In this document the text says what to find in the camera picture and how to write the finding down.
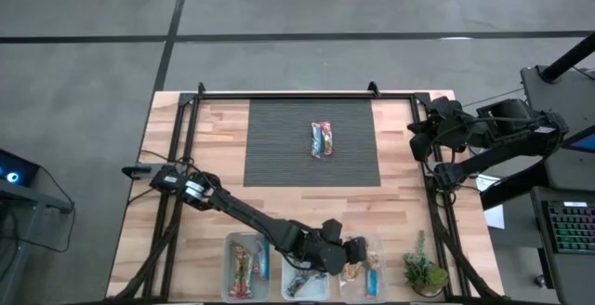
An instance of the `keyboard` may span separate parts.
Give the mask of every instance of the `keyboard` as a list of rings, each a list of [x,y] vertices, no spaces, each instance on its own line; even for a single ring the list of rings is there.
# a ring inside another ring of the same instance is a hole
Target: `keyboard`
[[[595,204],[547,202],[546,209],[556,252],[595,254]]]

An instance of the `desk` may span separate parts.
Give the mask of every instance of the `desk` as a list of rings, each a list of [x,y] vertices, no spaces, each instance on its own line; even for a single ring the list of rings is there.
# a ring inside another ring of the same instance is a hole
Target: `desk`
[[[433,98],[454,97],[452,91],[430,91],[430,94]],[[142,143],[143,150],[167,155],[178,99],[178,92],[155,94]],[[378,233],[382,238],[388,266],[387,299],[426,300],[406,286],[403,277],[403,254],[414,250],[419,230],[425,230],[429,236],[427,250],[436,260],[420,164],[413,159],[408,144],[413,136],[406,129],[407,124],[412,122],[410,104],[396,99],[374,99],[371,102],[381,178],[378,187],[244,187],[250,110],[247,99],[201,100],[192,157],[201,169],[220,176],[223,186],[231,194],[272,217],[297,219],[312,227],[320,227],[326,219],[335,218],[343,223],[344,232]],[[186,136],[184,131],[181,136],[182,139]],[[142,154],[140,161],[162,162],[149,154]],[[136,196],[147,187],[147,180],[135,182],[130,196]],[[122,290],[146,259],[151,246],[158,198],[159,194],[152,192],[128,207],[108,285],[108,296]],[[496,292],[503,293],[479,195],[471,189],[461,190],[455,213],[462,247],[471,264]],[[184,206],[169,299],[221,301],[225,236],[230,232],[249,231],[247,226],[223,213],[200,212]],[[453,288],[458,290],[454,261],[448,258]],[[281,263],[279,253],[272,251],[270,301],[284,301],[281,297]],[[161,284],[162,269],[163,262],[157,266],[155,285]],[[340,301],[337,279],[332,278],[331,281],[329,301]]]

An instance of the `snack bar wrapper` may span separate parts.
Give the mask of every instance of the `snack bar wrapper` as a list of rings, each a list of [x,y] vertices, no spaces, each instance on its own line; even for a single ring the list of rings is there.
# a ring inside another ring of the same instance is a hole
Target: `snack bar wrapper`
[[[230,298],[252,298],[250,273],[252,273],[252,253],[238,243],[232,243],[235,272],[229,292]]]
[[[323,131],[324,155],[333,153],[333,132],[331,131],[331,122],[321,122],[320,128]]]
[[[380,269],[380,260],[378,259],[378,254],[375,252],[368,252],[367,255],[366,263],[368,269],[365,274],[365,294],[368,297],[378,297],[378,269]]]
[[[324,279],[326,275],[317,271],[302,271],[296,270],[296,277],[289,283],[285,292],[289,297],[295,297],[296,293],[310,280],[310,279]]]
[[[323,153],[323,131],[320,124],[312,123],[312,156],[320,158]]]
[[[365,295],[367,297],[378,297],[378,270],[368,269],[365,276]]]
[[[343,267],[343,272],[341,272],[341,280],[344,282],[355,281],[357,273],[359,272],[361,267],[362,262],[357,262],[355,264],[347,263],[345,267]]]
[[[269,280],[269,243],[263,239],[257,239],[257,258],[254,260],[252,272],[261,281]]]

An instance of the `computer monitor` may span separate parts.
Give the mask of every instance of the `computer monitor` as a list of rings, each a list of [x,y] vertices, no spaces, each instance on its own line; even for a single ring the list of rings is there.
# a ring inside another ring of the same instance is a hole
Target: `computer monitor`
[[[566,139],[563,148],[575,151],[595,153],[595,125]]]
[[[39,166],[17,155],[0,150],[0,180],[29,187],[33,183]]]

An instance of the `green plant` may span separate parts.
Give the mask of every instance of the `green plant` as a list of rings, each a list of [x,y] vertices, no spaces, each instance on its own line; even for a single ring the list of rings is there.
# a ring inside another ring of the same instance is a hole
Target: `green plant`
[[[426,253],[426,234],[419,231],[415,253],[403,255],[407,285],[417,292],[435,294],[448,284],[448,272],[433,263]]]

